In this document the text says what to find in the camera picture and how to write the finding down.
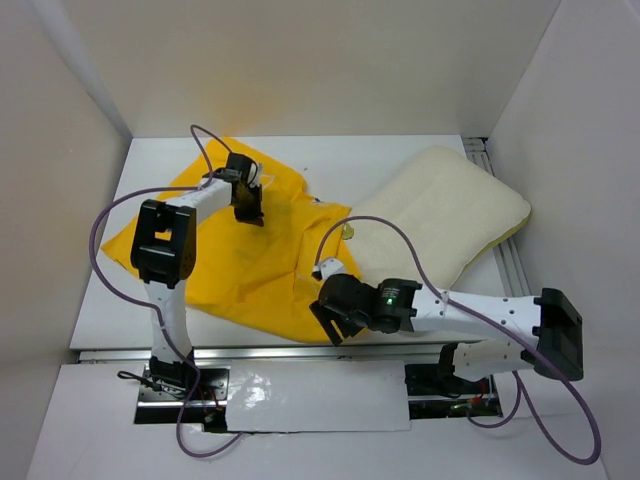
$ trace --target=white pillow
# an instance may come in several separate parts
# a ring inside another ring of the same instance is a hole
[[[455,150],[419,153],[351,215],[391,220],[409,236],[430,280],[449,288],[486,249],[512,235],[529,218],[530,205]],[[347,242],[363,281],[420,281],[404,241],[380,223],[351,222]]]

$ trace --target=white wall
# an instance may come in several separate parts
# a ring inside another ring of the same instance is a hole
[[[630,4],[563,0],[489,142],[497,175],[533,206],[517,237],[532,289],[563,289],[584,316],[614,480],[640,470],[639,85]]]
[[[62,2],[135,136],[486,136],[559,0]]]
[[[0,2],[0,465],[24,478],[126,145],[22,0]]]

